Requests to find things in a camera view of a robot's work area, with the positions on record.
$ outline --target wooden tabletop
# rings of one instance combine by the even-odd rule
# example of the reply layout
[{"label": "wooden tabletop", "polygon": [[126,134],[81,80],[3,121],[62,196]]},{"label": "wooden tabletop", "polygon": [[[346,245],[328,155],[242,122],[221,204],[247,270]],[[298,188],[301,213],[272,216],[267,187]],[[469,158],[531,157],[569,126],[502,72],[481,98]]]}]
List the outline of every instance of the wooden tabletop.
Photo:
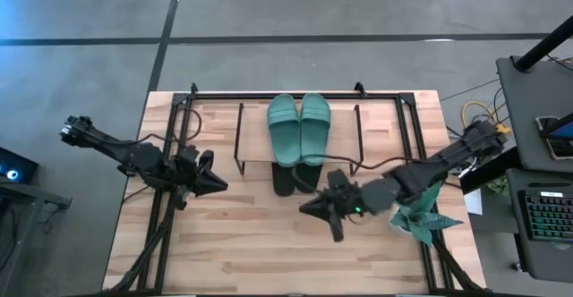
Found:
[{"label": "wooden tabletop", "polygon": [[[438,93],[433,90],[412,92],[426,151],[431,155],[449,145]],[[165,134],[172,95],[173,92],[150,93],[140,137],[152,132]],[[389,212],[356,220],[366,222],[364,225],[344,221],[345,240],[335,243],[328,224],[298,212],[298,206],[310,200],[311,195],[296,192],[280,198],[274,193],[270,163],[265,162],[266,159],[247,162],[245,174],[240,175],[233,159],[240,103],[256,112],[269,101],[195,100],[192,103],[203,121],[201,133],[192,144],[200,151],[215,152],[213,171],[229,186],[227,191],[189,198],[187,208],[175,212],[163,293],[426,293],[419,244],[412,237],[394,233],[389,228]],[[343,113],[341,117],[348,117],[339,120],[340,124],[348,125],[355,123],[349,113],[355,105],[360,105],[365,164],[404,155],[393,100],[330,100],[329,104],[333,111]],[[410,142],[415,144],[407,106],[405,110]],[[176,126],[180,126],[181,118],[178,119]],[[197,119],[193,117],[188,134],[196,128]],[[257,130],[262,132],[249,131],[248,143],[254,144],[249,146],[268,146],[263,141],[268,137],[264,126],[258,126]],[[152,142],[163,145],[160,140],[152,139]],[[360,169],[353,179],[366,182],[380,177],[392,166],[388,164],[377,171]],[[347,172],[347,165],[325,164],[320,188],[326,181],[326,173],[336,168]],[[131,179],[125,195],[143,186],[141,180]],[[152,191],[145,191],[123,205],[105,288],[116,284],[140,254],[152,197]],[[444,231],[446,245],[470,277],[485,286],[461,191],[444,186],[438,204],[442,214],[464,221]],[[155,278],[158,251],[156,249],[151,262],[149,286]],[[432,259],[440,284],[439,262],[433,250]]]}]

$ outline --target gray floor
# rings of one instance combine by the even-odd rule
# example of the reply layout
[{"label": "gray floor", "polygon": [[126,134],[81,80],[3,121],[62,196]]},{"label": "gray floor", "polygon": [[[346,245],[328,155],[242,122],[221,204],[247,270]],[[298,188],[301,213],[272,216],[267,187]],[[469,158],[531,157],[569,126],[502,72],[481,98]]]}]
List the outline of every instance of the gray floor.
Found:
[{"label": "gray floor", "polygon": [[[0,0],[0,39],[156,38],[169,0]],[[172,36],[548,32],[573,0],[180,0]],[[171,46],[159,90],[437,89],[441,97],[496,78],[495,59],[537,41],[384,42]],[[571,54],[571,42],[554,55]],[[0,47],[0,146],[41,164],[46,190],[73,196],[50,234],[38,231],[14,296],[96,292],[125,179],[93,150],[57,133],[68,115],[90,115],[133,138],[157,46]],[[461,130],[469,100],[489,104],[499,83],[442,103]],[[500,112],[505,117],[506,111]],[[505,293],[570,295],[573,284],[516,274],[512,238],[476,231],[488,286]]]}]

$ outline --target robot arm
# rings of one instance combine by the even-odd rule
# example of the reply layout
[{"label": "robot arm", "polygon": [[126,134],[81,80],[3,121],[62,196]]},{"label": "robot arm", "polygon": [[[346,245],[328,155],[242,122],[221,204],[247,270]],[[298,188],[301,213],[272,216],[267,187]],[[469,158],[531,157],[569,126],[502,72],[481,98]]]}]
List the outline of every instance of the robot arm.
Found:
[{"label": "robot arm", "polygon": [[317,198],[303,204],[302,213],[316,216],[330,224],[335,242],[344,239],[341,219],[351,214],[377,215],[397,201],[412,204],[434,183],[445,180],[448,171],[471,157],[501,153],[506,138],[488,122],[476,122],[466,128],[462,137],[425,160],[397,166],[383,178],[362,187],[351,184],[341,170],[328,174],[329,187]]},{"label": "robot arm", "polygon": [[175,206],[184,209],[190,192],[195,196],[227,189],[227,183],[211,172],[215,159],[211,150],[199,151],[193,145],[171,159],[161,150],[141,140],[118,140],[93,126],[89,117],[70,116],[60,131],[62,141],[81,148],[92,148],[120,163],[117,167],[127,176],[138,174],[149,186],[175,192]]}]

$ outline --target blue light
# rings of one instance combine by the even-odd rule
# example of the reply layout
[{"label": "blue light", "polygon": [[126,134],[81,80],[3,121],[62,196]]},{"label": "blue light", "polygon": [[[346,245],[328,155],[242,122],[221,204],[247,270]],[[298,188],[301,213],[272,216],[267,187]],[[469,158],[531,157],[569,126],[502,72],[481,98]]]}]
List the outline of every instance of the blue light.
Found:
[{"label": "blue light", "polygon": [[18,178],[18,171],[10,170],[6,173],[6,177],[8,177],[9,180],[14,181]]}]

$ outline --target keyboard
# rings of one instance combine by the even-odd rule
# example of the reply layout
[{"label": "keyboard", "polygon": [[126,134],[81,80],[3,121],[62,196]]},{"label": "keyboard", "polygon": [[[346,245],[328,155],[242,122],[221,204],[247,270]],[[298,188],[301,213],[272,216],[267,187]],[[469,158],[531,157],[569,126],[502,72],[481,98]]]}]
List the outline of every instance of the keyboard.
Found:
[{"label": "keyboard", "polygon": [[522,198],[532,240],[573,242],[573,195],[525,191]]}]

